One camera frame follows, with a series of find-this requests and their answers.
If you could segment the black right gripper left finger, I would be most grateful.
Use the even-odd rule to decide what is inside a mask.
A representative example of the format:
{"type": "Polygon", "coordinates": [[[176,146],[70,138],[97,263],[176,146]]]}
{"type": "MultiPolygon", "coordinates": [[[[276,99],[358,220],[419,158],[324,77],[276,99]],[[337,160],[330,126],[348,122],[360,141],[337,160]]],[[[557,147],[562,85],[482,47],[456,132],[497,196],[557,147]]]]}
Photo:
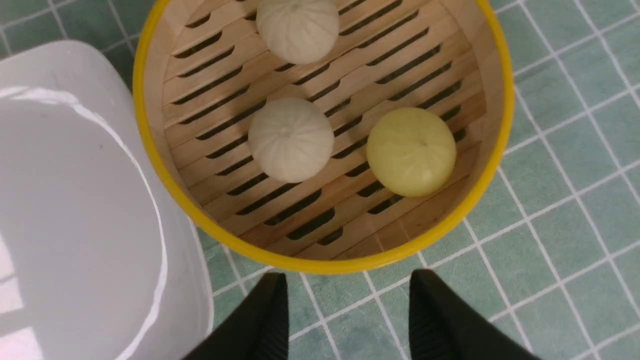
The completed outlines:
{"type": "Polygon", "coordinates": [[[263,274],[247,297],[185,360],[287,360],[290,312],[286,275],[263,274]]]}

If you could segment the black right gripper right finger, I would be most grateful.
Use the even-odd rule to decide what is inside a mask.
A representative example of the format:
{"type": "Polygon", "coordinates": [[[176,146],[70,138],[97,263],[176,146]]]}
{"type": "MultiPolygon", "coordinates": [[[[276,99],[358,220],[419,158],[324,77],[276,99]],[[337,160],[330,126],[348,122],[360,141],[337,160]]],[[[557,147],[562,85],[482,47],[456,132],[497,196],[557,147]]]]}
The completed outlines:
{"type": "Polygon", "coordinates": [[[432,269],[412,271],[409,286],[412,360],[536,360],[492,325],[432,269]]]}

